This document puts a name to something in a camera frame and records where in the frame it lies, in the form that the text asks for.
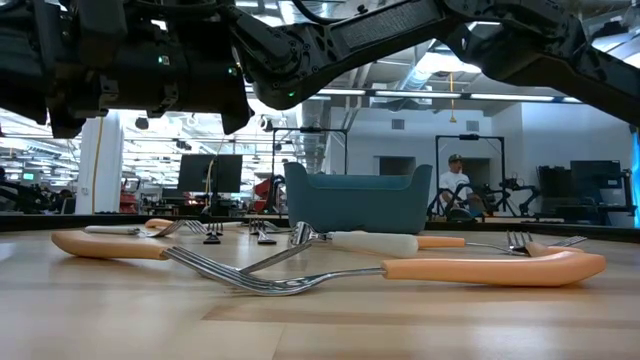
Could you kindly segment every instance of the pillar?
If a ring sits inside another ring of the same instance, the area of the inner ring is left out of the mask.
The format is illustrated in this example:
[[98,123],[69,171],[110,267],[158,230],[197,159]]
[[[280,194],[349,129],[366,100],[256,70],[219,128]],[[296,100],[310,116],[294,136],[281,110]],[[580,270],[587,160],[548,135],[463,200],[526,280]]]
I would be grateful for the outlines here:
[[88,119],[81,134],[76,214],[118,212],[124,148],[118,111],[112,110],[104,118]]

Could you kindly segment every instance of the teal bin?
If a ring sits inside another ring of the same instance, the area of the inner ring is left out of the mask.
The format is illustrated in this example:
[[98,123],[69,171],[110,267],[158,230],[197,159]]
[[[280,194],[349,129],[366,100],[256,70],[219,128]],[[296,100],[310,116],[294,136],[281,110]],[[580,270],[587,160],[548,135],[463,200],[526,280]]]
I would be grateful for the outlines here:
[[427,219],[432,169],[420,165],[413,176],[310,175],[301,164],[287,163],[289,225],[304,221],[320,232],[416,234]]

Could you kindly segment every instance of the table surface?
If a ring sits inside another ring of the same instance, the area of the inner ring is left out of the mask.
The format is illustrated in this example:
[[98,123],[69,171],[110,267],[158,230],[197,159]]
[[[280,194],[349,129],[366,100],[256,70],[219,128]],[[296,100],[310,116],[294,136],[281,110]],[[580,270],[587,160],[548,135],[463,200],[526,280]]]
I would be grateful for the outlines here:
[[[181,229],[163,241],[244,266],[286,247],[225,227],[222,245]],[[502,244],[504,234],[448,233]],[[534,236],[550,243],[556,238]],[[556,289],[381,277],[256,297],[173,261],[69,256],[50,232],[0,235],[2,359],[638,359],[640,247],[587,241],[604,273]],[[500,257],[482,248],[422,257]],[[380,256],[317,246],[258,273],[287,278],[373,267]]]

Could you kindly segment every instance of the baseball cap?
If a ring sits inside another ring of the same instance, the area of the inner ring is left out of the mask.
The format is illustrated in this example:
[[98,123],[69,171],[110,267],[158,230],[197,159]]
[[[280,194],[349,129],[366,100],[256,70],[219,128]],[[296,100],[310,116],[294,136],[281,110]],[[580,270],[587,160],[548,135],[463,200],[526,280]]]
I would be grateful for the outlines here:
[[452,162],[460,161],[460,160],[462,160],[462,156],[459,154],[453,154],[449,156],[449,164],[451,164]]

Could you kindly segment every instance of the white t-shirt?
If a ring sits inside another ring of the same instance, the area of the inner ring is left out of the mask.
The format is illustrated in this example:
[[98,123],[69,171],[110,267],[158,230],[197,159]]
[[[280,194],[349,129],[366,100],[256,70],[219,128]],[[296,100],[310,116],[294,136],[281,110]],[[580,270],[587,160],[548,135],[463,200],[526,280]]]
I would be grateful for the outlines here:
[[[449,191],[451,191],[451,193],[455,194],[456,193],[456,189],[458,188],[458,185],[460,184],[469,184],[469,177],[463,173],[452,173],[451,171],[447,171],[446,173],[440,175],[440,189],[449,189]],[[462,190],[460,190],[460,192],[458,193],[458,197],[460,199],[467,200],[467,195],[471,194],[473,192],[473,190],[471,190],[471,188],[466,187]]]

